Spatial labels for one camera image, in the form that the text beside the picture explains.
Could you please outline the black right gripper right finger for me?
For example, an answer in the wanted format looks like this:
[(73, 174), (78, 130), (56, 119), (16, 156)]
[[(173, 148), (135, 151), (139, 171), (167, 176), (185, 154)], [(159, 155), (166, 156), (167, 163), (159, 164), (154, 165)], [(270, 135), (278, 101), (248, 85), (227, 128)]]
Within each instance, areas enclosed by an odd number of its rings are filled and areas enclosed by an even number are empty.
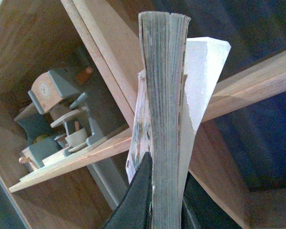
[(184, 190), (182, 228), (239, 229), (241, 227), (212, 200), (189, 173)]

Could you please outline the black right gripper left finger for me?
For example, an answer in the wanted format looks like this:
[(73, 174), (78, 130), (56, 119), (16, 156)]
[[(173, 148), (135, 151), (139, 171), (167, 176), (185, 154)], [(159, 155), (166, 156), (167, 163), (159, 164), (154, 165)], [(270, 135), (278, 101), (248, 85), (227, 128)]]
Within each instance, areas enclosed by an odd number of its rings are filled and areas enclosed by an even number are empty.
[(122, 202), (104, 224), (105, 229), (149, 229), (152, 201), (152, 167), (150, 152), (145, 152)]

